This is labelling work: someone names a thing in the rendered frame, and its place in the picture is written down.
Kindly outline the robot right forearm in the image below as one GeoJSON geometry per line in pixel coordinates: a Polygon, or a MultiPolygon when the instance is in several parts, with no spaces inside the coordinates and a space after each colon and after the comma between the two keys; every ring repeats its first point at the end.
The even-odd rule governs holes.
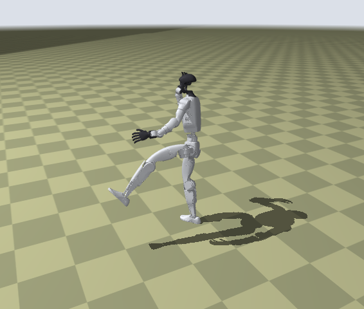
{"type": "Polygon", "coordinates": [[[179,101],[181,100],[181,99],[183,99],[183,96],[182,96],[182,94],[180,94],[180,91],[181,91],[181,88],[177,88],[176,89],[176,93],[175,93],[175,97],[176,97],[176,100],[177,100],[177,104],[179,105],[179,101]]]}

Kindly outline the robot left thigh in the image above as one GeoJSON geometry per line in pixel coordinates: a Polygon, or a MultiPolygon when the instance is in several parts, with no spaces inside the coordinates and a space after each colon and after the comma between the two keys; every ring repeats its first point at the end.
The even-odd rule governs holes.
{"type": "Polygon", "coordinates": [[[148,162],[152,162],[156,168],[156,162],[173,159],[174,157],[177,156],[177,152],[180,158],[186,158],[193,153],[193,147],[189,148],[187,144],[178,144],[165,147],[155,152],[152,156],[150,156],[145,161],[144,165],[148,162]]]}

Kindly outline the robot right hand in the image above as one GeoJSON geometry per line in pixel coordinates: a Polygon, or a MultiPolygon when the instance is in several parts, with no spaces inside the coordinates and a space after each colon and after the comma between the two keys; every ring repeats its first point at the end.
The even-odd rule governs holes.
{"type": "MultiPolygon", "coordinates": [[[[186,75],[186,74],[188,74],[188,73],[182,72],[182,76],[183,75],[186,75]]],[[[182,94],[182,85],[181,85],[181,82],[180,82],[180,85],[178,87],[181,88],[180,94],[182,94]]],[[[184,87],[185,87],[185,85],[184,85],[184,87]]]]}

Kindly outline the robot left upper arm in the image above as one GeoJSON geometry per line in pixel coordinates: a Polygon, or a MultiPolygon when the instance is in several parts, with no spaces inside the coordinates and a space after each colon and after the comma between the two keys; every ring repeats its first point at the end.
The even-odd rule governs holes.
{"type": "Polygon", "coordinates": [[[175,117],[177,119],[177,124],[175,127],[177,127],[180,124],[180,122],[185,114],[185,111],[190,107],[190,101],[191,100],[187,99],[187,98],[183,98],[179,101],[179,106],[177,108],[176,117],[175,117]]]}

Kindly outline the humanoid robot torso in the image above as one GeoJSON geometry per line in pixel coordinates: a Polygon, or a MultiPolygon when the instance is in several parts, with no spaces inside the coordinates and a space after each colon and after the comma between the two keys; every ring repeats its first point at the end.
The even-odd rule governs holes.
{"type": "Polygon", "coordinates": [[[185,111],[185,114],[182,118],[183,129],[187,134],[187,141],[185,144],[187,146],[193,147],[193,153],[190,156],[195,156],[199,152],[199,142],[197,141],[197,136],[195,132],[199,132],[201,130],[201,106],[198,97],[189,97],[186,95],[187,99],[190,99],[190,107],[185,111]]]}

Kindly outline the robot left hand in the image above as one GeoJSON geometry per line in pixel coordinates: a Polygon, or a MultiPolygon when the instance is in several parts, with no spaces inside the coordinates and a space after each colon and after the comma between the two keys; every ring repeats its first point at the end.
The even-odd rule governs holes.
{"type": "MultiPolygon", "coordinates": [[[[137,129],[137,131],[140,131],[140,132],[133,133],[132,135],[134,135],[134,136],[132,136],[132,138],[134,138],[136,136],[139,136],[139,137],[134,138],[133,141],[136,140],[136,139],[139,139],[139,138],[140,139],[136,140],[134,143],[139,142],[141,140],[146,140],[147,138],[156,138],[156,136],[150,136],[151,131],[147,132],[147,131],[144,131],[142,129],[137,129]],[[135,135],[135,134],[138,134],[138,135],[135,135]]],[[[155,130],[153,130],[153,131],[155,131],[155,130]]]]}

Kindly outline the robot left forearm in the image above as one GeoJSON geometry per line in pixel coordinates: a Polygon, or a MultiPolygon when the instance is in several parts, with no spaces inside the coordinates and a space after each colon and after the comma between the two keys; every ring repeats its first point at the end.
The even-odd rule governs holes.
{"type": "Polygon", "coordinates": [[[172,129],[176,126],[176,124],[177,124],[177,119],[171,118],[170,121],[167,124],[165,124],[165,126],[163,126],[161,129],[157,131],[151,131],[150,136],[156,136],[158,138],[161,138],[163,137],[163,135],[166,135],[168,132],[171,132],[172,129]]]}

